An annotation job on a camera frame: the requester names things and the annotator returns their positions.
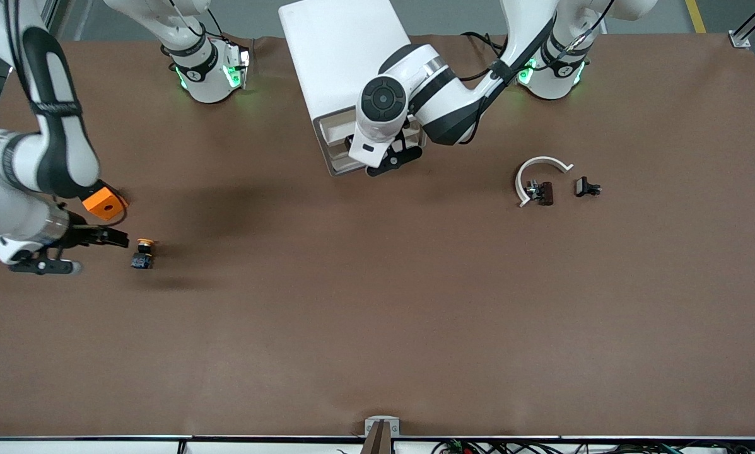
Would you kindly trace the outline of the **small brown component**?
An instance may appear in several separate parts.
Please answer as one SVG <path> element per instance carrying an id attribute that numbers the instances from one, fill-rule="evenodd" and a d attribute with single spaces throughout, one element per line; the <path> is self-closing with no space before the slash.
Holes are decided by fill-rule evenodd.
<path id="1" fill-rule="evenodd" d="M 531 202 L 537 202 L 542 206 L 554 204 L 553 185 L 550 182 L 538 183 L 532 179 L 525 187 L 525 192 Z"/>

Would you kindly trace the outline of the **orange cube block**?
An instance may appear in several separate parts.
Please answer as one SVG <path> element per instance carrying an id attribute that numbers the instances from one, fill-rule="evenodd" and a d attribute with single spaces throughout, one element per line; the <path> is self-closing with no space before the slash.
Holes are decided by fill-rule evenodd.
<path id="1" fill-rule="evenodd" d="M 111 221 L 126 210 L 126 200 L 117 189 L 98 179 L 78 196 L 84 209 L 97 218 Z"/>

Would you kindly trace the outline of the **white drawer cabinet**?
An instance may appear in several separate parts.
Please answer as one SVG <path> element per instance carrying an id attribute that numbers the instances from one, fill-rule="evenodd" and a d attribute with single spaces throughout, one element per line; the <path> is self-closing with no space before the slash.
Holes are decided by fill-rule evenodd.
<path id="1" fill-rule="evenodd" d="M 361 92 L 390 55 L 413 44 L 390 0 L 297 0 L 278 13 L 329 171 L 316 119 L 355 111 Z"/>

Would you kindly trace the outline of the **yellow push button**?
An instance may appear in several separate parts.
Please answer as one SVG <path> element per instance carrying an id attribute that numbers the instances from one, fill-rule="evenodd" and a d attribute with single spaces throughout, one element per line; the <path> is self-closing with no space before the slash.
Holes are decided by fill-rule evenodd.
<path id="1" fill-rule="evenodd" d="M 155 242 L 147 238 L 139 238 L 137 241 L 137 251 L 131 258 L 131 267 L 133 269 L 148 270 L 152 268 L 153 259 L 155 259 Z"/>

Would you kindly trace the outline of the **grey metal bracket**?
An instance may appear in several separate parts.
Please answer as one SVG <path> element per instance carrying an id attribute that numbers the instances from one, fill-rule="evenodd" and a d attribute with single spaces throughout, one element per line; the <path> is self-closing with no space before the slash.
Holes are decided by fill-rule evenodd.
<path id="1" fill-rule="evenodd" d="M 372 428 L 379 426 L 381 422 L 385 423 L 387 429 L 385 432 L 390 434 L 391 438 L 401 436 L 401 420 L 396 416 L 370 416 L 365 419 L 365 436 L 369 436 Z"/>

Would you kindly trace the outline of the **empty cream drawer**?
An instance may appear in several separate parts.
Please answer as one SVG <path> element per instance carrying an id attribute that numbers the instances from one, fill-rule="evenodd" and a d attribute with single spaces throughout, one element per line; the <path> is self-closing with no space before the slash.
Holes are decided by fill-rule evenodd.
<path id="1" fill-rule="evenodd" d="M 335 159 L 329 164 L 329 173 L 337 177 L 346 173 L 357 172 L 357 170 L 364 170 L 365 168 L 366 165 L 364 163 L 351 158 Z"/>

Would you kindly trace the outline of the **white curved plastic part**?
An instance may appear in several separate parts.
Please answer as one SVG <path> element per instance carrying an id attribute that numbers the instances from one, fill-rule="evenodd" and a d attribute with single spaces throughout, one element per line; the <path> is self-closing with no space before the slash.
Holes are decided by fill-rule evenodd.
<path id="1" fill-rule="evenodd" d="M 573 163 L 564 163 L 564 161 L 561 161 L 557 158 L 548 157 L 548 156 L 533 157 L 531 159 L 528 159 L 524 163 L 522 163 L 521 166 L 518 168 L 515 174 L 515 180 L 513 181 L 515 192 L 519 198 L 519 204 L 518 204 L 519 207 L 524 207 L 526 204 L 532 201 L 532 198 L 529 195 L 529 192 L 527 192 L 527 190 L 524 189 L 524 184 L 522 183 L 522 176 L 524 175 L 524 173 L 527 171 L 528 168 L 532 166 L 538 166 L 538 165 L 552 166 L 562 173 L 570 172 L 570 170 L 572 170 L 574 167 Z"/>

